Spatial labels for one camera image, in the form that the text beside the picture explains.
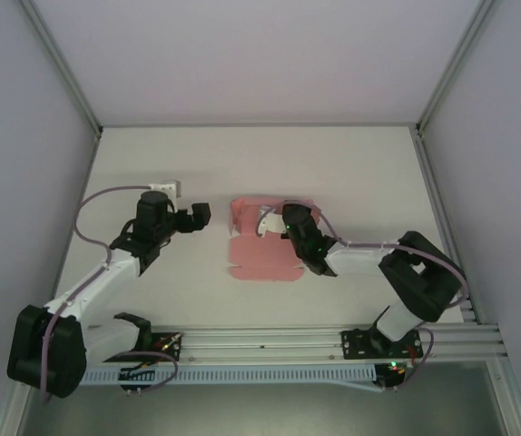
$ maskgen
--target pink cloth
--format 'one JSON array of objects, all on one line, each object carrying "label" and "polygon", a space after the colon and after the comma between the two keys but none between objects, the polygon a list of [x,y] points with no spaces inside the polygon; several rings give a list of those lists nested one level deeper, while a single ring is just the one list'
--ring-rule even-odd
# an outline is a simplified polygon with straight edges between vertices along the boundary
[{"label": "pink cloth", "polygon": [[[275,197],[241,197],[231,202],[229,228],[240,234],[231,239],[230,268],[235,279],[261,282],[293,282],[303,275],[300,259],[288,239],[279,233],[266,232],[257,237],[255,230],[261,206],[282,202]],[[302,200],[313,204],[312,200]]]}]

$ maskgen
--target cable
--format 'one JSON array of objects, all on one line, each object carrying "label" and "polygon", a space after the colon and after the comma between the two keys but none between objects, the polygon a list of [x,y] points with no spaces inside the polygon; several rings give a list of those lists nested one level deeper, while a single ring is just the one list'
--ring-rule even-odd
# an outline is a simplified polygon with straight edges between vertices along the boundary
[{"label": "cable", "polygon": [[155,391],[156,389],[160,389],[162,386],[171,382],[178,375],[178,370],[180,369],[178,367],[178,362],[172,356],[169,356],[163,352],[120,352],[119,354],[114,355],[114,357],[131,357],[131,356],[159,357],[160,360],[166,360],[168,362],[173,363],[173,373],[168,378],[166,378],[164,381],[160,381],[159,383],[153,384],[152,386],[148,386],[145,389],[140,389],[138,391],[128,391],[128,392],[142,393],[142,392],[148,392],[148,391]]},{"label": "cable", "polygon": [[432,332],[429,328],[426,327],[418,327],[419,332],[426,332],[430,335],[430,343],[428,344],[428,347],[426,348],[426,352],[424,353],[424,357],[422,357],[422,360],[416,367],[412,370],[412,373],[399,385],[401,388],[406,383],[409,383],[412,378],[420,371],[420,368],[424,366],[426,361],[428,360],[428,357],[430,357],[430,353],[432,353],[432,348],[434,348],[434,332]]},{"label": "cable", "polygon": [[257,221],[257,225],[255,227],[255,233],[256,233],[257,236],[261,237],[261,234],[259,233],[259,227],[261,226],[262,220],[264,220],[264,218],[269,213],[276,211],[277,209],[279,209],[280,207],[282,207],[285,204],[299,204],[301,206],[309,207],[312,211],[315,211],[318,214],[318,216],[321,218],[321,220],[323,220],[325,225],[327,225],[327,228],[331,232],[331,236],[333,237],[333,239],[335,239],[341,245],[344,245],[344,246],[346,246],[348,248],[381,248],[381,249],[388,248],[388,249],[391,249],[391,250],[400,250],[402,252],[406,252],[406,253],[409,253],[409,254],[415,254],[415,255],[417,255],[419,257],[427,259],[427,260],[429,260],[429,261],[431,261],[433,263],[436,263],[437,265],[445,268],[446,270],[448,270],[450,273],[452,273],[452,275],[454,275],[458,279],[458,281],[460,282],[461,290],[462,290],[462,295],[457,300],[455,300],[454,302],[449,304],[447,306],[448,309],[451,308],[451,307],[458,306],[459,304],[461,304],[462,302],[464,302],[468,298],[468,282],[467,282],[467,279],[465,279],[464,276],[456,268],[454,268],[452,265],[450,265],[449,263],[443,261],[442,259],[440,259],[440,258],[438,258],[438,257],[436,257],[436,256],[434,256],[432,254],[429,254],[429,253],[426,253],[426,252],[422,252],[421,250],[417,250],[415,248],[405,247],[403,245],[399,245],[398,243],[349,243],[349,242],[347,242],[347,241],[345,241],[345,240],[343,240],[343,239],[341,239],[339,237],[339,235],[337,234],[337,232],[335,231],[335,229],[331,225],[331,222],[323,214],[321,209],[318,206],[316,206],[315,204],[303,203],[303,202],[299,202],[299,201],[295,201],[295,200],[286,200],[284,202],[280,202],[280,203],[275,204],[274,206],[272,206],[272,207],[268,208],[267,210],[265,210],[260,215],[259,220]]},{"label": "cable", "polygon": [[150,190],[152,189],[150,186],[143,186],[143,185],[130,185],[130,186],[114,186],[112,188],[107,188],[99,191],[98,193],[94,193],[87,197],[79,208],[77,209],[77,214],[75,216],[75,223],[74,223],[74,232],[77,236],[79,236],[82,240],[84,240],[87,243],[91,243],[93,245],[99,245],[100,247],[103,247],[106,252],[106,258],[103,265],[93,273],[91,277],[89,277],[87,280],[85,280],[83,283],[81,283],[77,289],[75,289],[71,295],[69,295],[66,300],[59,306],[57,311],[54,313],[53,317],[51,318],[51,321],[46,326],[46,330],[44,331],[43,336],[43,347],[41,350],[41,382],[40,382],[40,391],[41,391],[41,401],[43,404],[47,404],[51,400],[51,394],[47,394],[46,391],[46,384],[47,384],[47,377],[48,377],[48,364],[49,364],[49,344],[51,342],[51,335],[53,333],[54,326],[57,324],[57,321],[59,320],[59,317],[61,316],[61,313],[68,307],[69,302],[73,301],[77,295],[79,295],[87,286],[89,286],[92,282],[94,282],[97,277],[99,277],[109,266],[109,264],[112,261],[112,251],[109,248],[109,245],[102,241],[98,241],[96,239],[89,238],[81,233],[79,230],[79,226],[77,224],[77,221],[79,219],[79,213],[81,213],[81,210],[84,208],[86,204],[88,204],[90,201],[94,200],[95,198],[99,197],[100,195],[103,195],[105,193],[112,193],[115,191],[127,191],[131,189],[141,189],[141,190]]},{"label": "cable", "polygon": [[412,365],[416,364],[416,352],[414,351],[414,349],[406,344],[406,350],[408,350],[409,353],[410,363]]}]

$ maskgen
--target white board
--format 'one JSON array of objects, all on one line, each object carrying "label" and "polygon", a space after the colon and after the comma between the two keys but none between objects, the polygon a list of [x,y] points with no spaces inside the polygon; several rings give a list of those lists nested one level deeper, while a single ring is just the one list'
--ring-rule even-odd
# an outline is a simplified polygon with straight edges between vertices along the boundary
[{"label": "white board", "polygon": [[479,0],[34,0],[102,125],[415,123]]},{"label": "white board", "polygon": [[[87,194],[115,185],[182,182],[179,205],[211,204],[203,231],[177,234],[148,271],[117,295],[106,315],[126,311],[154,325],[291,326],[374,321],[397,300],[380,274],[296,282],[243,282],[228,274],[229,204],[242,195],[310,197],[339,234],[389,241],[407,230],[439,246],[407,127],[191,127],[106,129]],[[135,215],[140,192],[90,203],[80,228],[110,242]],[[103,257],[72,243],[60,290]],[[458,308],[441,321],[461,322]]]}]

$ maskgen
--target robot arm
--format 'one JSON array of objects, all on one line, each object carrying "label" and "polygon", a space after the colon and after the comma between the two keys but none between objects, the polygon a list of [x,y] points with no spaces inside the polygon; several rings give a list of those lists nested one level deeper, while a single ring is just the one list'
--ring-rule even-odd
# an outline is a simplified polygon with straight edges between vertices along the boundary
[{"label": "robot arm", "polygon": [[[399,297],[389,306],[366,333],[372,351],[383,354],[393,342],[423,322],[435,322],[456,296],[460,282],[452,272],[408,252],[413,249],[438,258],[462,274],[436,246],[418,232],[407,232],[396,243],[372,244],[371,247],[348,247],[334,238],[323,235],[309,207],[285,204],[282,226],[272,228],[289,238],[297,256],[318,275],[336,277],[351,273],[369,273],[379,268]],[[278,220],[268,215],[271,224]]]},{"label": "robot arm", "polygon": [[143,193],[135,218],[110,245],[108,263],[99,264],[44,307],[29,305],[21,311],[8,360],[11,379],[39,387],[44,333],[65,303],[49,344],[46,379],[51,394],[60,398],[71,394],[87,365],[104,362],[119,352],[148,349],[152,335],[147,320],[120,313],[104,325],[94,326],[93,319],[120,290],[146,271],[175,233],[202,230],[210,221],[207,203],[193,204],[192,215],[186,210],[176,211],[177,188],[174,182],[155,185]]}]

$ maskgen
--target gray wall panel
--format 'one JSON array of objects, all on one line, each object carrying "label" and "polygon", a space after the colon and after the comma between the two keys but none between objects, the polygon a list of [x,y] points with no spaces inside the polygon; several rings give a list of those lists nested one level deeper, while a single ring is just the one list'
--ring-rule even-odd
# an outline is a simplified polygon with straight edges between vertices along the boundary
[{"label": "gray wall panel", "polygon": [[481,306],[521,387],[521,1],[501,2],[428,128]]},{"label": "gray wall panel", "polygon": [[16,315],[51,295],[92,154],[17,2],[0,0],[0,409]]}]

